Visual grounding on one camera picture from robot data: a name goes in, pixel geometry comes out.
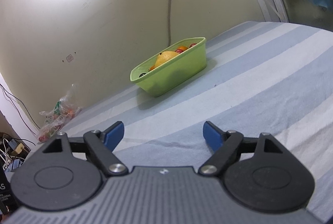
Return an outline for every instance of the striped bed sheet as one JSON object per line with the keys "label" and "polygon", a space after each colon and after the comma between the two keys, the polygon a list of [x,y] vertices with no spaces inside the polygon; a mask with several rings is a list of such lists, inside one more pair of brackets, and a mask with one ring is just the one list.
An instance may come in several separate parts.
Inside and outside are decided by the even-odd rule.
{"label": "striped bed sheet", "polygon": [[313,174],[308,209],[333,215],[333,33],[289,23],[246,22],[207,42],[207,67],[153,98],[136,86],[84,110],[63,130],[82,136],[124,122],[114,153],[135,165],[193,166],[212,152],[212,121],[245,136],[272,133]]}

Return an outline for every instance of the green object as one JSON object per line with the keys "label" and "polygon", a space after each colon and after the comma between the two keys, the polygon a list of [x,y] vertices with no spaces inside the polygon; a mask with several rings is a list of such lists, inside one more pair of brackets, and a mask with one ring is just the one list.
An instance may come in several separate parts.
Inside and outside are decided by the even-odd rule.
{"label": "green object", "polygon": [[56,115],[60,115],[60,104],[61,104],[61,101],[58,101],[57,104],[56,104],[56,106],[54,107],[53,112]]}
{"label": "green object", "polygon": [[192,43],[196,43],[195,46],[139,77],[141,73],[146,73],[150,67],[155,65],[159,55],[157,53],[131,71],[131,82],[136,83],[154,97],[170,91],[206,67],[206,41],[205,37],[196,37],[173,44],[163,51],[175,51],[180,46],[189,47]]}

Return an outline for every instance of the plastic bag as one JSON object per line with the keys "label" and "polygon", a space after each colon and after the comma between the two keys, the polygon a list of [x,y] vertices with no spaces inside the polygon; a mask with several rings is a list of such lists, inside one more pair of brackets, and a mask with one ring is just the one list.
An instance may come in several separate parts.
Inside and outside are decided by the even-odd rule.
{"label": "plastic bag", "polygon": [[60,98],[52,111],[42,111],[39,114],[46,117],[44,125],[38,132],[38,140],[45,142],[59,131],[64,125],[79,114],[81,108],[76,104],[74,85],[67,94]]}

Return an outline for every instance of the round black disc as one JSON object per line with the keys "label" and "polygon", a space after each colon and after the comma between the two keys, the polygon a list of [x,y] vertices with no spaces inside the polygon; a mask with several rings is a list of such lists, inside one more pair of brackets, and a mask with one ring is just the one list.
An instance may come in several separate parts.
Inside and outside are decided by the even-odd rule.
{"label": "round black disc", "polygon": [[42,211],[66,210],[99,189],[101,175],[93,164],[73,156],[44,156],[50,159],[29,161],[12,178],[12,191],[23,205]]}
{"label": "round black disc", "polygon": [[302,165],[247,159],[233,164],[224,174],[224,185],[243,205],[266,213],[284,213],[304,207],[314,182]]}

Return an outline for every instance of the gray ribbed surface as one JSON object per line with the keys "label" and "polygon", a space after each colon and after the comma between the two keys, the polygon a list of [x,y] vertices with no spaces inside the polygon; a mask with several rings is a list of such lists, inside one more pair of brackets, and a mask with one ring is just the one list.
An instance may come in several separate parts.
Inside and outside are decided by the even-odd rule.
{"label": "gray ribbed surface", "polygon": [[250,211],[224,193],[215,178],[191,167],[136,167],[125,177],[108,180],[93,200],[59,213],[20,208],[6,224],[319,224],[305,210],[267,215]]}

